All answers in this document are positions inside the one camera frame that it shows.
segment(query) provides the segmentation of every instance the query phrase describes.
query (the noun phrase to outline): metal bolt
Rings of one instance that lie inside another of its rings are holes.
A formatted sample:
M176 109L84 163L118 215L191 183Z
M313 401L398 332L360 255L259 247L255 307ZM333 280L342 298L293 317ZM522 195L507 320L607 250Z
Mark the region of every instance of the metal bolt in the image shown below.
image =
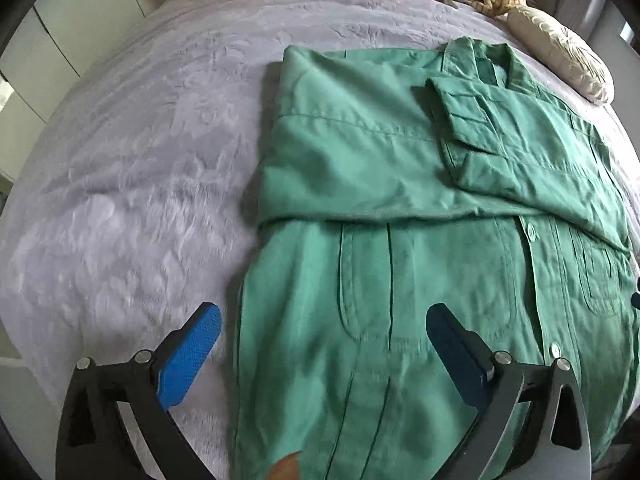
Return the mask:
M78 362L76 363L76 368L78 370L86 370L90 364L91 364L91 359L89 359L88 357L81 357L78 359Z
M148 363L149 361L151 361L151 356L152 355L153 354L151 353L150 350L141 350L140 352L138 352L136 354L134 359L136 360L137 363L144 364L144 363Z
M564 357L561 357L556 361L556 366L565 372L571 370L571 363L567 361Z
M509 352L505 352L504 350L498 350L494 354L495 362L501 365L510 365L513 358Z

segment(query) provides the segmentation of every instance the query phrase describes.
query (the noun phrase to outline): pillow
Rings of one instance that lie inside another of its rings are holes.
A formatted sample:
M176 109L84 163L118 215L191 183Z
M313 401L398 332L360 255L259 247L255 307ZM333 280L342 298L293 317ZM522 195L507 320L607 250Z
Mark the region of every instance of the pillow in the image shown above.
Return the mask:
M594 104L613 101L611 73L574 31L542 10L518 6L507 15L513 35L560 79Z

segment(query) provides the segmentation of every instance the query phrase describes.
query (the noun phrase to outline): blue gripper pad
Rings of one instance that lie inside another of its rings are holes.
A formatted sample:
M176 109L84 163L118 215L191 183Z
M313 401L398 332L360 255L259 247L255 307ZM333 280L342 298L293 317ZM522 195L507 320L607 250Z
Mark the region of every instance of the blue gripper pad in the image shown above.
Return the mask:
M427 336L467 406L481 411L488 403L487 376L465 343L465 330L443 303L426 317Z
M194 316L198 319L187 328ZM222 330L216 305L203 304L194 316L181 329L187 329L187 334L180 334L183 339L158 374L158 400L165 411L182 402Z

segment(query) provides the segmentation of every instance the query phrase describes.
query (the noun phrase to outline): bed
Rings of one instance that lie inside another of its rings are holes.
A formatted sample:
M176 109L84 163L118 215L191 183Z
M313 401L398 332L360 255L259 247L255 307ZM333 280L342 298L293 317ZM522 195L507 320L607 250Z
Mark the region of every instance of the bed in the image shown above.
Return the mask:
M55 408L80 357L128 360L212 301L226 330L172 415L227 478L227 357L259 244L255 170L284 48L424 49L460 36L515 47L607 138L638 275L640 162L624 128L535 61L503 20L436 0L169 0L66 96L0 221L0 317Z

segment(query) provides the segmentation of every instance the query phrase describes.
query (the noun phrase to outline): white cabinet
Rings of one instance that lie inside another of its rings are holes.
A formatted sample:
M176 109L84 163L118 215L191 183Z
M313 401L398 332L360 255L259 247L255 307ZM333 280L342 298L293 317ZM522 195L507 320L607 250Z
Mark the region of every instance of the white cabinet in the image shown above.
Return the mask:
M16 92L9 95L0 111L0 171L9 180L18 178L44 125Z
M0 72L44 121L79 79L33 9L0 56Z
M35 8L80 75L144 17L136 0L37 0Z

